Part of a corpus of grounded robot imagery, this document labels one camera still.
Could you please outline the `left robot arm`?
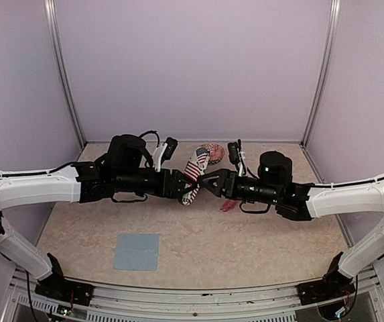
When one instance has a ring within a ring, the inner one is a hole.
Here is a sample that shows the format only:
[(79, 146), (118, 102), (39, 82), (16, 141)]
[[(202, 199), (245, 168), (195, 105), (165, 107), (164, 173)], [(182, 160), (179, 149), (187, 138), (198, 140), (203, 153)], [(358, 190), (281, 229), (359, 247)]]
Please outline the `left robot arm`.
[(31, 274), (56, 298), (71, 291), (55, 257), (41, 253), (2, 218), (2, 211), (40, 203), (91, 203), (113, 199), (117, 193), (181, 199), (197, 187), (179, 170), (162, 168), (177, 141), (168, 138), (149, 153), (141, 136), (111, 139), (105, 154), (93, 162), (69, 162), (54, 169), (0, 171), (0, 253)]

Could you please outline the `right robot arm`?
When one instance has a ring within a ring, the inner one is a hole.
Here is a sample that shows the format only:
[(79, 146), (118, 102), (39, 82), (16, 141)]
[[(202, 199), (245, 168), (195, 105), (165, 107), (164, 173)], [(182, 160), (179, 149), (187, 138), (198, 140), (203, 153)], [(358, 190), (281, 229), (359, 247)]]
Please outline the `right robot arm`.
[[(280, 152), (260, 155), (258, 176), (220, 169), (198, 177), (217, 197), (274, 206), (292, 221), (310, 221), (343, 213), (384, 213), (384, 174), (362, 181), (299, 184), (292, 180), (292, 160)], [(384, 217), (352, 248), (337, 255), (320, 283), (320, 292), (335, 297), (365, 266), (384, 256)]]

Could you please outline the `pink sunglasses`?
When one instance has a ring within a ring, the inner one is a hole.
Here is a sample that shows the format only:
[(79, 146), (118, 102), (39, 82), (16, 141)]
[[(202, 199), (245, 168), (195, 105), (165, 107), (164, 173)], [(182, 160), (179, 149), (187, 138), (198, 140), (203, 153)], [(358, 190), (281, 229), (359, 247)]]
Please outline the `pink sunglasses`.
[(234, 201), (234, 200), (226, 200), (222, 206), (220, 207), (220, 210), (222, 212), (227, 212), (227, 211), (230, 211), (230, 210), (233, 210), (236, 206), (238, 205), (238, 201)]

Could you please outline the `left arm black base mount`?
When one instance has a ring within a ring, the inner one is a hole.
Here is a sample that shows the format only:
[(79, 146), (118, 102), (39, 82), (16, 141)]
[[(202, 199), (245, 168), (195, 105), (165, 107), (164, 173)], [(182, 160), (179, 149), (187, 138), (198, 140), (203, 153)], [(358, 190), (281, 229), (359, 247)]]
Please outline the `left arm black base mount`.
[(47, 255), (51, 264), (50, 274), (48, 277), (38, 280), (35, 293), (71, 305), (88, 307), (93, 296), (94, 286), (66, 279), (58, 260), (50, 253)]

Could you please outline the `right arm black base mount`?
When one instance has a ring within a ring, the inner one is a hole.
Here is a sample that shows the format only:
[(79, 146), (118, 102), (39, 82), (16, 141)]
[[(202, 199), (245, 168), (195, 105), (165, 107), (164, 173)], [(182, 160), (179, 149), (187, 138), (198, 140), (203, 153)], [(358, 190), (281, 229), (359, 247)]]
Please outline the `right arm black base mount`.
[(343, 253), (340, 252), (332, 259), (327, 273), (321, 279), (297, 285), (301, 305), (328, 301), (355, 292), (353, 279), (338, 271), (338, 264), (342, 255)]

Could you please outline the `american flag glasses case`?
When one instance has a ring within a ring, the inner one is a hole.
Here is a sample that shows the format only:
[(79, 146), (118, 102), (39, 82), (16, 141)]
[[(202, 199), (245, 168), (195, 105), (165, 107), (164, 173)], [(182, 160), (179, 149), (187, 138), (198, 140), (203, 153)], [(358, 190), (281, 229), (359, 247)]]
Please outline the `american flag glasses case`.
[[(203, 175), (206, 172), (206, 169), (208, 167), (208, 163), (210, 160), (210, 151), (205, 146), (200, 146), (197, 148), (192, 156), (189, 158), (184, 174), (191, 180), (197, 181), (198, 177)], [(184, 206), (189, 206), (193, 203), (195, 200), (198, 191), (200, 189), (200, 186), (197, 185), (197, 187), (183, 195), (180, 199), (180, 203)]]

